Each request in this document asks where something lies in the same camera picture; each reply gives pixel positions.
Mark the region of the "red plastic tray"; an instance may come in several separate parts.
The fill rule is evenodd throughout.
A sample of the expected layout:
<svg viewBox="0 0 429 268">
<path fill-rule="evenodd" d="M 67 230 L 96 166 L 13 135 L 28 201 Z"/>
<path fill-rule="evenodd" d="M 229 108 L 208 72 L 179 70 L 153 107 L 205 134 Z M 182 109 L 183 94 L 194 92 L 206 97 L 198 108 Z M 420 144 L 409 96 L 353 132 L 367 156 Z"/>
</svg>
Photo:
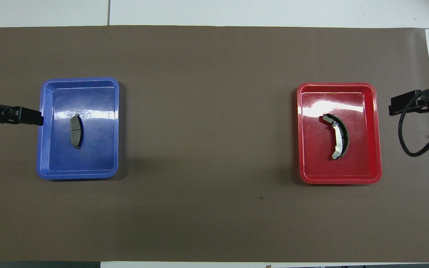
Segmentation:
<svg viewBox="0 0 429 268">
<path fill-rule="evenodd" d="M 308 184 L 373 184 L 382 175 L 376 90 L 369 83 L 304 83 L 296 90 L 300 178 Z M 350 146 L 332 159 L 335 134 L 323 114 L 346 124 Z"/>
</svg>

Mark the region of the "grey brake pad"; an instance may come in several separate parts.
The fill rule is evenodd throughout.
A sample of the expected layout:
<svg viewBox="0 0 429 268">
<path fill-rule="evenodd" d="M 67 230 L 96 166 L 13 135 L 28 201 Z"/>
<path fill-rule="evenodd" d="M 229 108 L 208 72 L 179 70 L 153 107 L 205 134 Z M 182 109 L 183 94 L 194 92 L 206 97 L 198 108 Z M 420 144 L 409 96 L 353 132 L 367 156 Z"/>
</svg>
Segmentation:
<svg viewBox="0 0 429 268">
<path fill-rule="evenodd" d="M 75 149 L 80 149 L 83 141 L 83 125 L 80 114 L 71 117 L 70 122 L 70 142 Z"/>
</svg>

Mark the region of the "brown table mat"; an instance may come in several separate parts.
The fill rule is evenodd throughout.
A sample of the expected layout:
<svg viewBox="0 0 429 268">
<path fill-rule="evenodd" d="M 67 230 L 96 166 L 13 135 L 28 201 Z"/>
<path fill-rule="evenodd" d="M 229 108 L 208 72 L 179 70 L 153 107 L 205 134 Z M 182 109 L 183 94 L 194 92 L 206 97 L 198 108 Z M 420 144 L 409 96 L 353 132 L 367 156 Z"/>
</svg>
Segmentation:
<svg viewBox="0 0 429 268">
<path fill-rule="evenodd" d="M 0 124 L 0 261 L 429 262 L 429 151 L 388 114 L 429 88 L 423 29 L 0 28 L 0 103 L 93 76 L 121 87 L 116 175 L 44 180 L 37 127 Z M 374 86 L 379 182 L 300 178 L 294 92 L 318 82 Z"/>
</svg>

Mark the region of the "curved metal brake shoe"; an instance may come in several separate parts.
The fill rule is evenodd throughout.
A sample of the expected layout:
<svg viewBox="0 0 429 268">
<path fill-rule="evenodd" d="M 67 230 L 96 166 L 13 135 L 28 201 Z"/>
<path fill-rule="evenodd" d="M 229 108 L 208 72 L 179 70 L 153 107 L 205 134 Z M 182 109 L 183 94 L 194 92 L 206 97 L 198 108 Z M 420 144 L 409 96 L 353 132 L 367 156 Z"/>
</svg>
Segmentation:
<svg viewBox="0 0 429 268">
<path fill-rule="evenodd" d="M 346 124 L 335 114 L 323 114 L 321 119 L 330 124 L 335 134 L 335 147 L 332 153 L 332 159 L 343 158 L 350 146 L 350 135 Z"/>
</svg>

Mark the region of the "blue plastic tray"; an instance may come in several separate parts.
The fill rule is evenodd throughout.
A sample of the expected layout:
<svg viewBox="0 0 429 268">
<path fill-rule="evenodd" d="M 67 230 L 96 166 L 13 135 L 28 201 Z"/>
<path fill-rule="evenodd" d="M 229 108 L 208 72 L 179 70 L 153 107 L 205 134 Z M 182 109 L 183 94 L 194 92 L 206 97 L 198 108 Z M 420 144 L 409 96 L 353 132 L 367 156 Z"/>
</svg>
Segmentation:
<svg viewBox="0 0 429 268">
<path fill-rule="evenodd" d="M 120 86 L 112 77 L 51 79 L 41 86 L 37 174 L 46 180 L 99 180 L 116 174 Z M 70 142 L 71 117 L 80 114 L 83 141 Z"/>
</svg>

